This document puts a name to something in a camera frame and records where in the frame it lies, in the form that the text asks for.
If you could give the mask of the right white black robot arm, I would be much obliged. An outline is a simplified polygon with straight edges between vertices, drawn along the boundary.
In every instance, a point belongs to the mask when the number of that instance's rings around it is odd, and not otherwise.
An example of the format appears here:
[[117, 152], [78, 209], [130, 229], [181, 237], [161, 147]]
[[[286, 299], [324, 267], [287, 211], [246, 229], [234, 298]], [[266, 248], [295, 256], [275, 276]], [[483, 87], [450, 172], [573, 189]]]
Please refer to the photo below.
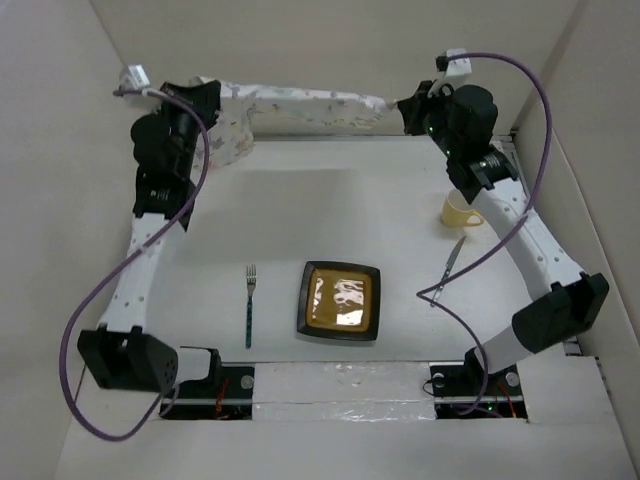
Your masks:
[[491, 143], [498, 110], [488, 90], [423, 81], [398, 108], [407, 134], [430, 136], [445, 154], [449, 179], [504, 241], [531, 298], [507, 328], [466, 353], [462, 381], [483, 394], [498, 372], [590, 330], [609, 284], [602, 274], [587, 274], [529, 207], [533, 197], [516, 168]]

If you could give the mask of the animal print cloth placemat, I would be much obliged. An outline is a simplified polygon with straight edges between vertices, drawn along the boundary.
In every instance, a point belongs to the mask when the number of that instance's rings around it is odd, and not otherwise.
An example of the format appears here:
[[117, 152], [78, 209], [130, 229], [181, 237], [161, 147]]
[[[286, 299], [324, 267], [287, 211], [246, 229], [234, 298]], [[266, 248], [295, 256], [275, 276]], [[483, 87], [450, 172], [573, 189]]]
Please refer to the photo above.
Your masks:
[[220, 82], [221, 110], [208, 130], [210, 152], [197, 141], [193, 170], [220, 168], [248, 156], [259, 135], [371, 130], [397, 109], [395, 100], [335, 90]]

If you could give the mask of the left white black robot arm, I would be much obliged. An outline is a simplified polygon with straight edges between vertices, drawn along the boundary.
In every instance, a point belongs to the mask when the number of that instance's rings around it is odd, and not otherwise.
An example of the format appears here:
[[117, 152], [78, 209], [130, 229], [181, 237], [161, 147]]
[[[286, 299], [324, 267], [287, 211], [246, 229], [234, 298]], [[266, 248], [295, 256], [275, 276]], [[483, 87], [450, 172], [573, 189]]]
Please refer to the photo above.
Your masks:
[[134, 122], [130, 136], [138, 167], [132, 235], [113, 296], [94, 330], [77, 348], [103, 389], [166, 393], [178, 373], [176, 350], [151, 335], [148, 313], [156, 274], [186, 233], [202, 187], [191, 179], [197, 144], [215, 126], [221, 84], [163, 84], [149, 95], [158, 108]]

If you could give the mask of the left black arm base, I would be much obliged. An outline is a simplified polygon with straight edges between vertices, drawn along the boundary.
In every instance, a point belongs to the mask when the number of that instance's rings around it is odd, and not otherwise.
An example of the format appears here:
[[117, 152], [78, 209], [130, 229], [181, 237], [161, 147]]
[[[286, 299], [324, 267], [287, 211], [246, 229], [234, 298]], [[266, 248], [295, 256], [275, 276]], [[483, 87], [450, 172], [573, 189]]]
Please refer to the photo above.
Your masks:
[[185, 381], [179, 386], [178, 396], [169, 393], [159, 407], [163, 420], [251, 420], [255, 366], [222, 365], [215, 379]]

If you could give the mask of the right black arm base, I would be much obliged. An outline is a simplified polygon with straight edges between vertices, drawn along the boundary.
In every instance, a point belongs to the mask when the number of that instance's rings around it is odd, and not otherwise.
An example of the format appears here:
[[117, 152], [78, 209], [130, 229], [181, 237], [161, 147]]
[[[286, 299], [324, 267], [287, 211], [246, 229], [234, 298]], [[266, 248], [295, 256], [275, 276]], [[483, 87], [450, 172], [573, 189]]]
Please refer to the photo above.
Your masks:
[[436, 418], [528, 418], [516, 365], [483, 375], [480, 366], [463, 360], [430, 362], [422, 390], [433, 399]]

